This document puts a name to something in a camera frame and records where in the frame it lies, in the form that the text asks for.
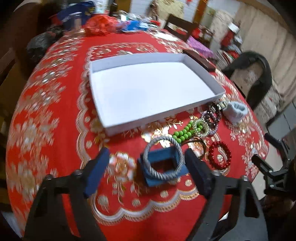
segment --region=wooden post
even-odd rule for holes
[[[208,2],[208,0],[200,0],[200,2],[198,3],[198,6],[196,8],[196,12],[194,15],[194,19],[193,19],[194,23],[198,23],[198,24],[200,23],[202,16],[205,12],[205,9],[207,7],[207,2]]]

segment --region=red plastic bag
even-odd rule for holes
[[[116,31],[118,20],[104,14],[91,17],[85,24],[84,29],[87,36],[105,36]]]

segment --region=blue stand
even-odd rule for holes
[[[173,165],[176,168],[178,163],[179,163],[179,156],[176,148],[174,146],[168,147],[168,148],[163,148],[163,149],[158,149],[155,151],[150,151],[148,153],[148,160],[150,161],[150,164],[164,161],[167,159],[171,159],[173,161]],[[141,169],[143,171],[143,175],[145,178],[145,181],[148,185],[148,187],[154,187],[161,185],[163,183],[166,183],[167,181],[165,180],[158,180],[150,175],[148,171],[146,170],[144,164],[143,164],[143,154],[140,155],[140,158],[138,159]],[[188,169],[186,168],[185,165],[183,165],[181,172],[179,173],[178,177],[183,176],[188,173]]]

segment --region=black chair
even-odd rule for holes
[[[260,102],[263,100],[268,90],[272,86],[271,69],[267,59],[256,52],[247,51],[243,52],[229,66],[222,70],[222,72],[230,79],[236,69],[246,69],[256,62],[262,64],[263,72],[262,75],[253,83],[247,96],[242,93],[240,87],[234,81],[237,88],[246,98],[246,101],[250,105],[252,110],[254,110],[260,104]]]
[[[170,27],[168,27],[168,24],[171,23],[173,25],[176,25],[177,27],[180,27],[184,30],[187,31],[186,35],[180,34],[178,32],[176,32],[175,30],[171,29]],[[184,19],[178,18],[172,14],[169,15],[168,20],[165,23],[164,29],[166,29],[167,31],[169,31],[172,35],[175,35],[176,37],[178,37],[179,39],[183,40],[184,42],[187,41],[187,39],[189,38],[189,36],[191,35],[192,31],[195,28],[195,24],[188,22]]]

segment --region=silver bracelet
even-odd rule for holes
[[[157,143],[160,140],[168,140],[170,141],[172,144],[175,145],[176,150],[178,152],[178,156],[179,156],[179,163],[177,165],[177,168],[175,170],[173,170],[170,173],[160,173],[158,171],[156,171],[155,169],[153,169],[151,167],[151,164],[148,160],[148,153],[150,148]],[[145,147],[144,152],[143,152],[143,161],[144,161],[144,167],[146,168],[146,170],[148,171],[148,173],[154,177],[155,179],[158,180],[172,180],[178,177],[178,174],[180,173],[182,166],[185,164],[185,160],[184,160],[184,155],[182,153],[182,149],[181,146],[179,145],[179,143],[172,137],[167,137],[167,136],[159,136],[156,138],[153,138],[148,145]]]

